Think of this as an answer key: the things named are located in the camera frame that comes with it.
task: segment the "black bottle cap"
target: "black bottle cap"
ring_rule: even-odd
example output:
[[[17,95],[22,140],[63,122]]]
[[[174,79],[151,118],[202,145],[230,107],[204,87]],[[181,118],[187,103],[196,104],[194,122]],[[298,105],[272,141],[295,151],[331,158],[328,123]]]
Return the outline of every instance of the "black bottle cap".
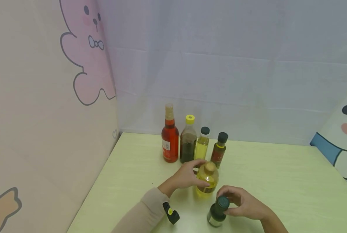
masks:
[[[226,196],[218,197],[216,204],[222,209],[222,211],[226,211],[229,208],[229,200]]]
[[[226,143],[226,141],[228,140],[228,135],[227,133],[221,132],[219,133],[219,136],[217,137],[217,140],[221,143]]]
[[[201,128],[201,133],[202,133],[203,135],[209,135],[209,134],[210,134],[210,128],[208,128],[208,127],[202,127],[202,128]]]

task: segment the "hand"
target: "hand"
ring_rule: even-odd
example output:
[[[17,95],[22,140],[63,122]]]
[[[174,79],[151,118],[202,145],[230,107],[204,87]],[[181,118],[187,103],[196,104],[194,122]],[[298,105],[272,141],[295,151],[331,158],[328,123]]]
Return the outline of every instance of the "hand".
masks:
[[[194,167],[199,167],[206,162],[207,160],[202,159],[185,162],[170,179],[173,181],[176,188],[179,189],[185,189],[191,186],[208,187],[210,184],[198,179],[193,171]]]
[[[168,198],[170,198],[176,189],[185,189],[191,186],[210,186],[210,184],[206,181],[201,181],[200,179],[197,179],[193,171],[194,167],[205,164],[206,162],[206,160],[201,159],[185,162],[183,165],[181,165],[180,169],[178,169],[178,171],[173,176],[171,176],[165,182],[163,182],[158,187],[158,189],[162,193],[166,194]]]
[[[217,192],[217,197],[222,195],[238,206],[238,208],[229,208],[224,212],[226,215],[244,216],[261,221],[274,215],[274,212],[268,206],[242,188],[223,186]]]

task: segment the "dark green bottle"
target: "dark green bottle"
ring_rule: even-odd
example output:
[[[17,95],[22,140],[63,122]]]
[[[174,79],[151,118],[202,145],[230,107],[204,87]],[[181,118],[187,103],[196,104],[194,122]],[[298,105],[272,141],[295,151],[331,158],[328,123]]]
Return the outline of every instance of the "dark green bottle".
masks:
[[[229,200],[226,196],[217,198],[215,204],[212,204],[210,211],[207,214],[207,221],[213,227],[219,227],[223,224],[226,218],[224,211],[229,208]]]

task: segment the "bow tie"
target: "bow tie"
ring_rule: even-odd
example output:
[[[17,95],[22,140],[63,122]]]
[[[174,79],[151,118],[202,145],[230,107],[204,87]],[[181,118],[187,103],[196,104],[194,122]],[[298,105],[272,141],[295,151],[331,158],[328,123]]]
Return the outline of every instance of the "bow tie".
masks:
[[[91,48],[99,47],[101,50],[104,49],[104,45],[101,40],[95,41],[92,36],[89,36],[88,39],[89,39],[89,45]]]

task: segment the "orange cartoon shape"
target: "orange cartoon shape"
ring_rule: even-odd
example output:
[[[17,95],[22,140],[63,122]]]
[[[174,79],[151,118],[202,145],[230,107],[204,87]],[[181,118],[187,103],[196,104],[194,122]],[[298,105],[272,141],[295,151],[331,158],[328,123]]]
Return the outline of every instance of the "orange cartoon shape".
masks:
[[[12,187],[0,195],[0,232],[8,218],[16,214],[21,208],[22,202],[18,198],[18,189],[16,187]]]

